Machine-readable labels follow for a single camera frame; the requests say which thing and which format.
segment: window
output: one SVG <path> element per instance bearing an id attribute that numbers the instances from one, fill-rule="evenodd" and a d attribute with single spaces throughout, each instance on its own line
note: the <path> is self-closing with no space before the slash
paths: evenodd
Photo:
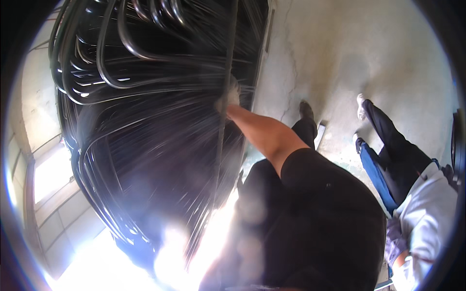
<path id="1" fill-rule="evenodd" d="M 70 182 L 73 176 L 70 159 L 70 151 L 61 143 L 41 157 L 42 162 L 38 161 L 34 173 L 35 203 L 55 194 Z"/>

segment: concrete floor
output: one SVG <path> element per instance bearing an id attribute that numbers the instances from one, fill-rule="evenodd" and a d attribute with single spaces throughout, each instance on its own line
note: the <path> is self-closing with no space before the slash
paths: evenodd
<path id="1" fill-rule="evenodd" d="M 357 119 L 364 92 L 397 129 L 428 156 L 451 163 L 449 147 L 456 88 L 447 57 L 410 0 L 277 0 L 270 48 L 261 65 L 255 113 L 288 126 L 301 99 L 327 124 L 317 149 L 375 192 L 352 141 L 382 142 Z M 260 155 L 248 148 L 246 172 Z"/>

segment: forearm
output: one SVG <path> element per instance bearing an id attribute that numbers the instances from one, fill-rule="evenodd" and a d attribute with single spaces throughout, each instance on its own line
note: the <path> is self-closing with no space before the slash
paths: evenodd
<path id="1" fill-rule="evenodd" d="M 393 270 L 398 269 L 402 265 L 404 265 L 404 262 L 406 260 L 406 257 L 409 256 L 409 251 L 404 250 L 393 262 Z"/>
<path id="2" fill-rule="evenodd" d="M 278 176 L 291 153 L 309 148 L 292 129 L 273 118 L 254 114 L 237 105 L 228 105 L 226 115 L 271 162 Z"/>

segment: white sneaker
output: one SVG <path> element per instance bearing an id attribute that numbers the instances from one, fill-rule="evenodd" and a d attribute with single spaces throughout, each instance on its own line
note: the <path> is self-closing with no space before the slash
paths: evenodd
<path id="1" fill-rule="evenodd" d="M 366 111 L 363 108 L 364 100 L 366 100 L 366 99 L 364 98 L 364 95 L 362 95 L 362 94 L 359 94 L 356 97 L 356 101 L 357 101 L 357 117 L 361 121 L 364 121 L 366 119 Z"/>
<path id="2" fill-rule="evenodd" d="M 353 143 L 356 143 L 356 140 L 359 138 L 359 134 L 357 132 L 354 133 L 353 135 Z"/>

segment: hand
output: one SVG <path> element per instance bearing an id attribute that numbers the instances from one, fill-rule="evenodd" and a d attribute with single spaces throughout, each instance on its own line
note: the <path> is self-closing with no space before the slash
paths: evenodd
<path id="1" fill-rule="evenodd" d="M 238 84 L 238 81 L 236 80 L 233 75 L 230 76 L 230 87 L 228 88 L 228 93 L 226 97 L 226 105 L 239 105 L 240 104 L 240 93 L 241 93 L 241 87 Z M 220 113 L 222 111 L 222 100 L 223 97 L 220 97 L 215 104 L 214 107 L 215 109 Z"/>
<path id="2" fill-rule="evenodd" d="M 387 237 L 385 239 L 385 261 L 390 267 L 393 267 L 397 258 L 403 252 L 406 253 L 406 251 L 408 251 L 408 246 L 406 240 L 401 236 L 400 220 L 398 218 L 389 219 L 387 221 Z"/>

